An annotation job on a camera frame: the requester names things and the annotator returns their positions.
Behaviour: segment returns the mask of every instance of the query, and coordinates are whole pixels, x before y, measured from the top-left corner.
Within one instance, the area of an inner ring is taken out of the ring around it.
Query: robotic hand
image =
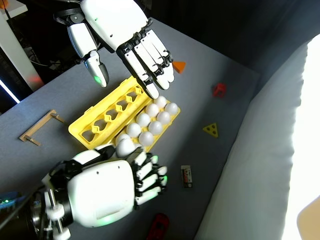
[[[141,147],[117,158],[109,144],[60,162],[42,180],[48,188],[45,212],[56,227],[53,238],[68,239],[64,226],[73,221],[88,228],[116,222],[163,192],[167,167],[157,162],[158,156]]]
[[[156,99],[154,84],[166,90],[174,80],[173,58],[152,29],[151,19],[134,0],[58,0],[80,3],[80,8],[58,12],[54,19],[67,25],[71,43],[95,81],[109,82],[100,62],[94,35],[110,52],[116,52],[148,95]]]
[[[118,158],[110,144],[61,161],[42,180],[44,193],[0,194],[0,239],[67,240],[74,221],[88,228],[116,222],[166,190],[167,167],[157,162],[141,147]]]

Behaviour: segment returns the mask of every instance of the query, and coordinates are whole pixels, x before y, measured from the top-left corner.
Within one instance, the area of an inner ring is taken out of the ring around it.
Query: egg carton tray
[[[151,102],[152,99],[148,97],[137,80],[131,76],[95,106],[86,110],[69,126],[68,130],[87,149],[94,149],[107,143],[114,144],[116,137],[124,133],[126,126],[134,123],[136,116],[145,112],[146,106]],[[145,147],[147,152],[172,124],[180,111],[178,109],[177,114],[171,116],[170,122],[163,125],[163,131],[154,136],[152,145]],[[145,132],[148,127],[142,127],[141,130]],[[132,140],[134,143],[139,142],[137,138]]]

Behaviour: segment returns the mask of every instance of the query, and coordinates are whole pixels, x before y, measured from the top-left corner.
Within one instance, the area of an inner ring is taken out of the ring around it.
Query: table surface
[[[25,4],[22,2],[16,1],[16,0],[8,0],[9,6],[6,8],[10,17],[14,18],[15,16],[18,16],[19,14],[22,14],[26,11],[28,11],[28,8]],[[0,12],[2,13],[5,20],[8,20],[8,16],[5,12],[5,10],[0,9]]]
[[[252,98],[258,74],[157,20],[152,28],[174,59],[186,62],[184,72],[175,72],[170,88],[160,93],[177,103],[181,113],[152,148],[159,163],[168,166],[168,190],[113,224],[72,224],[72,239],[145,239],[156,213],[170,219],[166,239],[192,239]],[[55,119],[33,135],[42,146],[19,136],[51,109],[71,124],[130,76],[116,54],[102,49],[100,58],[110,76],[107,88],[100,88],[85,66],[76,65],[0,116],[0,193],[30,191],[55,163],[86,150]],[[227,85],[224,98],[212,97],[218,82]],[[202,130],[212,123],[217,123],[219,138]],[[193,188],[182,187],[181,165],[191,165]]]

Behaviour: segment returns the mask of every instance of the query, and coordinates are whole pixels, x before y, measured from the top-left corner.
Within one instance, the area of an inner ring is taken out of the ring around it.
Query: yellow triangle with holes
[[[211,136],[217,138],[218,137],[218,128],[216,123],[212,123],[208,126],[205,126],[203,128],[203,131],[205,131],[207,134],[210,134]]]

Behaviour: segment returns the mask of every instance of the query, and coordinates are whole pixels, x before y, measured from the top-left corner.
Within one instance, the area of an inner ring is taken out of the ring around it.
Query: white robotic hand
[[[118,54],[151,98],[159,96],[154,82],[161,89],[169,88],[174,80],[173,58],[155,32],[149,29],[152,21],[134,0],[76,2],[80,3],[80,8],[60,12],[54,18],[68,26],[74,49],[97,83],[106,87],[109,77],[100,62],[93,35],[110,52]]]
[[[65,226],[73,221],[93,228],[120,220],[166,190],[166,173],[158,156],[141,147],[117,158],[115,148],[107,144],[60,162],[42,180],[49,188],[45,205],[56,226],[54,238],[68,239]]]

